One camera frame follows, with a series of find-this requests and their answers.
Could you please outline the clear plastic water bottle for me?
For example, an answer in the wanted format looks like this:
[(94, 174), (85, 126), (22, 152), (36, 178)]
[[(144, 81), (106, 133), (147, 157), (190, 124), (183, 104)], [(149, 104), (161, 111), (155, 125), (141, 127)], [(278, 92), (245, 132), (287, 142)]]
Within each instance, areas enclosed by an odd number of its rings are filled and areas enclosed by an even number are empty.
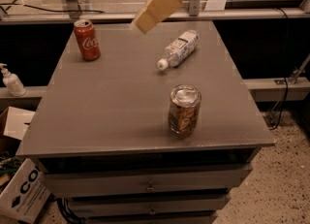
[(178, 66), (194, 51), (199, 39), (200, 36), (195, 30), (185, 31), (164, 49), (162, 57), (157, 62), (157, 67), (164, 71)]

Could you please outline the grey metal frame post right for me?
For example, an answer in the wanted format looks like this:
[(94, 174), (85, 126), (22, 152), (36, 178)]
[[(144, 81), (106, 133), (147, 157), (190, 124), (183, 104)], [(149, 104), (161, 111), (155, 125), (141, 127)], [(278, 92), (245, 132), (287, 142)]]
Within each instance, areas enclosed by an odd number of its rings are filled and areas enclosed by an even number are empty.
[(200, 0), (190, 0), (188, 13), (190, 16), (197, 16), (200, 12)]

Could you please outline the red coke can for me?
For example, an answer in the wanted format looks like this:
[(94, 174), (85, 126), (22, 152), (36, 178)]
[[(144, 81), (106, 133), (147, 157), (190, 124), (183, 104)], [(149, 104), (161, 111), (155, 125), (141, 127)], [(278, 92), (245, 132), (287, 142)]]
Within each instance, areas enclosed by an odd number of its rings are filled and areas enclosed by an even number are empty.
[(74, 32), (81, 56), (86, 61), (93, 61), (101, 56), (95, 27), (90, 20), (81, 19), (74, 23)]

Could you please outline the white printed cardboard box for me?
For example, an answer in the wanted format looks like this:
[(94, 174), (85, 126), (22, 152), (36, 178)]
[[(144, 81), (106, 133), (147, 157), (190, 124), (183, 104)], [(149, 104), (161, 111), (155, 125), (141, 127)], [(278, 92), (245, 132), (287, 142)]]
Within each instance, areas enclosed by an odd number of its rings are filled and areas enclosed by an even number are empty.
[(0, 214), (33, 224), (50, 195), (44, 179), (40, 169), (26, 159), (0, 194)]

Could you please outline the open brown cardboard box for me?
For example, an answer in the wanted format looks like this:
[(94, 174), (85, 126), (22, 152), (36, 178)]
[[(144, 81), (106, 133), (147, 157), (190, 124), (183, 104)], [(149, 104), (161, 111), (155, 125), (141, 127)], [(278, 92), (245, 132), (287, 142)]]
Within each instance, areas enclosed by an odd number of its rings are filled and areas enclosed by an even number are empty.
[(0, 151), (16, 153), (34, 112), (7, 107), (0, 114)]

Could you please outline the grey drawer cabinet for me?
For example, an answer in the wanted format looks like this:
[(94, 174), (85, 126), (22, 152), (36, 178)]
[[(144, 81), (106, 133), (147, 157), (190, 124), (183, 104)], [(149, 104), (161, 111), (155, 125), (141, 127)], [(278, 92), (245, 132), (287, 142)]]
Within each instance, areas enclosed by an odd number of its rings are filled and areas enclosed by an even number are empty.
[[(199, 42), (161, 71), (164, 49), (188, 30)], [(18, 155), (86, 224), (212, 224), (272, 136), (210, 21), (166, 22), (147, 34), (126, 24), (96, 29), (101, 57), (70, 40)], [(201, 93), (194, 132), (169, 127), (171, 91)]]

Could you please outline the white pump dispenser bottle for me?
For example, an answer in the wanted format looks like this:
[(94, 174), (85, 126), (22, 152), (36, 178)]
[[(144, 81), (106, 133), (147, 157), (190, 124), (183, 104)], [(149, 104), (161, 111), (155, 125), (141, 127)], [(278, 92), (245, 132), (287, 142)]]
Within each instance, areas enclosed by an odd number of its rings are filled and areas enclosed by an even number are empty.
[(0, 69), (3, 75), (3, 83), (8, 88), (9, 92), (15, 97), (24, 95), (26, 93), (26, 88), (19, 77), (16, 74), (11, 73), (7, 69), (7, 65), (4, 63), (0, 63)]

